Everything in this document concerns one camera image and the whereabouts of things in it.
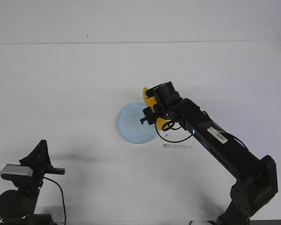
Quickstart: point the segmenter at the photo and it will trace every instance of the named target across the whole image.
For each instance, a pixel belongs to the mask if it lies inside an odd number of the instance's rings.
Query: white label
[[[207,221],[192,221],[190,224],[191,225],[211,225],[211,223],[207,222]]]
[[[228,139],[225,138],[223,135],[221,135],[216,129],[214,129],[213,127],[210,127],[207,129],[207,131],[209,133],[211,133],[213,135],[213,137],[215,137],[217,140],[219,140],[222,144],[225,144]]]

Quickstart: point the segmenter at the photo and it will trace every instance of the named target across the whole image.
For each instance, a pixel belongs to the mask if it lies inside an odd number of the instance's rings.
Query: sticker
[[[177,144],[164,144],[164,148],[177,148],[177,149],[192,149],[189,145],[177,145]]]
[[[213,127],[210,127],[207,129],[207,131],[209,133],[212,134],[213,137],[215,137],[217,140],[219,140],[222,144],[225,144],[228,139],[225,138],[223,135],[221,135],[216,129],[214,129]]]
[[[208,221],[191,221],[190,224],[191,225],[211,225],[211,223]]]

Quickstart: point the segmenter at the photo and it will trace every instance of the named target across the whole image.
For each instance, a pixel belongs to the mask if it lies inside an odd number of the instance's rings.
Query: white table
[[[64,189],[68,221],[216,219],[235,181],[196,140],[164,148],[117,134],[121,108],[167,81],[275,159],[279,193],[253,219],[281,219],[281,41],[0,45],[0,170],[46,139],[52,165],[66,169],[48,177]],[[13,188],[0,178],[0,194]],[[36,213],[63,220],[54,184],[45,181]]]

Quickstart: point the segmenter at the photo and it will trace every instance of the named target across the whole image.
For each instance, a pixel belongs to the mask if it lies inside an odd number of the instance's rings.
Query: wire
[[[171,130],[174,127],[174,125],[175,125],[175,122],[170,120],[170,121],[166,122],[165,124],[163,124],[161,129],[163,130],[163,132],[168,131],[168,130]]]
[[[53,182],[54,184],[56,184],[56,185],[60,188],[61,197],[62,197],[62,206],[63,206],[63,208],[64,208],[64,214],[65,214],[65,222],[64,222],[64,225],[66,225],[66,222],[67,222],[67,214],[66,214],[66,206],[65,206],[64,193],[63,193],[63,191],[62,191],[62,188],[61,188],[61,186],[60,186],[56,181],[51,180],[51,179],[49,179],[49,178],[47,178],[47,177],[43,177],[43,178],[46,179],[46,180],[49,180],[49,181]]]
[[[155,125],[155,130],[156,130],[156,132],[157,132],[158,136],[159,136],[161,139],[163,139],[164,141],[166,141],[166,142],[170,142],[170,143],[179,143],[179,142],[184,142],[184,141],[186,141],[187,139],[189,139],[189,138],[192,136],[192,135],[190,135],[190,136],[188,136],[187,138],[185,138],[185,139],[183,139],[183,140],[180,140],[180,141],[169,141],[169,140],[167,140],[167,139],[163,138],[163,137],[160,135],[160,133],[158,132],[158,129],[157,129],[157,125],[156,125],[156,123],[154,123],[154,125]]]
[[[233,134],[230,134],[230,133],[228,133],[226,131],[221,131],[221,130],[217,130],[217,131],[220,132],[220,133],[224,133],[224,134],[230,135],[235,140],[237,140],[245,149],[249,150],[248,147],[238,137],[235,137]]]
[[[178,127],[178,128],[171,128],[171,130],[179,130],[181,127]]]
[[[231,137],[233,137],[235,140],[237,140],[245,149],[249,150],[248,147],[240,139],[238,139],[237,137],[235,137],[232,134],[229,134],[229,135],[231,135]]]

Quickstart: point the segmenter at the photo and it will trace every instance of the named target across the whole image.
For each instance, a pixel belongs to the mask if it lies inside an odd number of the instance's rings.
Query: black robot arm
[[[262,206],[278,192],[275,161],[266,155],[258,159],[232,134],[217,125],[205,111],[187,98],[181,98],[171,82],[148,89],[146,97],[157,104],[143,110],[145,118],[154,124],[158,117],[178,122],[190,132],[235,178],[231,203],[218,217],[218,225],[245,225]]]

